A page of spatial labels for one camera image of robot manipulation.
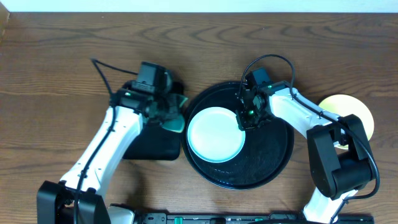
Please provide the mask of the green scouring sponge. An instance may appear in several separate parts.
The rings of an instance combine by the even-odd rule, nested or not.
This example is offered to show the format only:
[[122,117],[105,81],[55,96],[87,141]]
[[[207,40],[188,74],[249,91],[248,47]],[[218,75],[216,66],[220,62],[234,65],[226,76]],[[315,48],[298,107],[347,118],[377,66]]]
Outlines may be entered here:
[[177,93],[170,93],[166,97],[166,104],[161,115],[161,127],[165,130],[181,133],[185,127],[182,107],[188,98]]

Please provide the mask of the light blue plate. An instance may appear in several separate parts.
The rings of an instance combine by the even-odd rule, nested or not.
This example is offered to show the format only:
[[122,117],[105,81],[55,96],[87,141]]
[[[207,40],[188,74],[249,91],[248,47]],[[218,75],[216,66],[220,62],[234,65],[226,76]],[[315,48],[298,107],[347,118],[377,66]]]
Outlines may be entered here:
[[211,163],[227,162],[244,146],[246,133],[238,128],[235,113],[222,107],[201,110],[190,121],[187,142],[200,159]]

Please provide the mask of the yellow plate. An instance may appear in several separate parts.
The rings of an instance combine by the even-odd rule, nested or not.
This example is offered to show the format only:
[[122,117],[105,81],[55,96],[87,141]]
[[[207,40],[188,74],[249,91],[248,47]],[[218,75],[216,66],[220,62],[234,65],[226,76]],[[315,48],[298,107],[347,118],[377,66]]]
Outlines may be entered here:
[[363,123],[367,139],[374,133],[374,119],[369,108],[359,99],[349,95],[331,95],[319,102],[319,107],[340,116],[354,114]]

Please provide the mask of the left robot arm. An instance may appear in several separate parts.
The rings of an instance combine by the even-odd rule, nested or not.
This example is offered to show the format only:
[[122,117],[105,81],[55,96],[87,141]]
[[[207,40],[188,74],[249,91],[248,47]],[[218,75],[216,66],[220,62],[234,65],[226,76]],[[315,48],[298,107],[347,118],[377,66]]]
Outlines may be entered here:
[[111,94],[104,121],[76,164],[59,182],[45,181],[37,192],[38,223],[134,223],[134,210],[104,203],[109,183],[131,143],[148,124],[180,133],[178,93],[139,93],[124,88]]

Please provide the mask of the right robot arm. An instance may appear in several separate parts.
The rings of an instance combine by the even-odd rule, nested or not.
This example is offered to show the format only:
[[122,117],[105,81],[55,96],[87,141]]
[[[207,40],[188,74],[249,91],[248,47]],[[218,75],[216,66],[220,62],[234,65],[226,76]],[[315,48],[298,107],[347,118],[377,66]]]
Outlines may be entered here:
[[242,84],[238,99],[243,104],[237,113],[240,129],[256,129],[279,118],[307,140],[315,191],[303,209],[306,221],[336,223],[348,202],[378,191],[379,171],[357,116],[323,110],[287,82]]

